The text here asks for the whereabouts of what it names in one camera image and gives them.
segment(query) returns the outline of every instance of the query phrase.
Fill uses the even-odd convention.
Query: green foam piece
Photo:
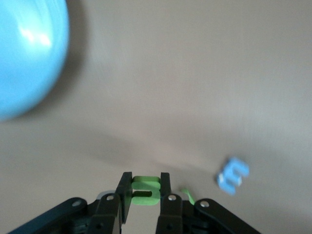
[[[191,195],[191,193],[190,193],[190,191],[189,191],[188,189],[186,189],[186,188],[181,189],[181,192],[184,193],[184,194],[186,194],[187,196],[189,196],[189,201],[190,201],[190,203],[191,203],[192,205],[195,204],[195,199],[194,199],[194,197]]]
[[[154,206],[160,201],[160,178],[157,176],[135,176],[132,180],[131,202],[135,205]]]

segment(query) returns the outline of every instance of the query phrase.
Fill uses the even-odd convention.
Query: blue ball
[[[0,1],[0,120],[19,116],[52,89],[69,43],[65,0]]]

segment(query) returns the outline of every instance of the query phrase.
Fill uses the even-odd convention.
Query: green block
[[[157,176],[135,176],[132,180],[131,202],[136,205],[153,206],[160,201],[160,178]]]

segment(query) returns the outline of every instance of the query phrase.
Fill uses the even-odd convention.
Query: floor
[[[209,197],[263,234],[312,230],[312,1],[68,0],[62,75],[0,124],[0,233],[123,172]],[[250,166],[235,196],[215,174]],[[125,234],[154,233],[132,206]]]

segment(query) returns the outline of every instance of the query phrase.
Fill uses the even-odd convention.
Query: screw
[[[99,223],[99,224],[96,225],[96,228],[97,228],[97,229],[101,229],[103,226],[104,226],[103,223]]]
[[[106,198],[107,201],[110,201],[110,200],[113,200],[113,199],[114,199],[114,196],[113,196],[113,195],[109,195],[109,196],[107,196],[107,198]]]
[[[176,196],[171,194],[168,196],[168,199],[169,199],[169,201],[174,201],[174,200],[176,200]]]
[[[204,207],[204,208],[207,208],[207,207],[209,207],[209,203],[208,203],[208,201],[201,201],[200,202],[200,206]]]
[[[172,228],[174,228],[174,225],[172,223],[169,223],[168,226],[167,226],[167,229],[168,230],[172,230]]]
[[[75,201],[73,204],[72,204],[72,206],[73,207],[76,207],[76,206],[78,206],[78,205],[80,205],[81,204],[81,200],[77,200],[77,201]]]

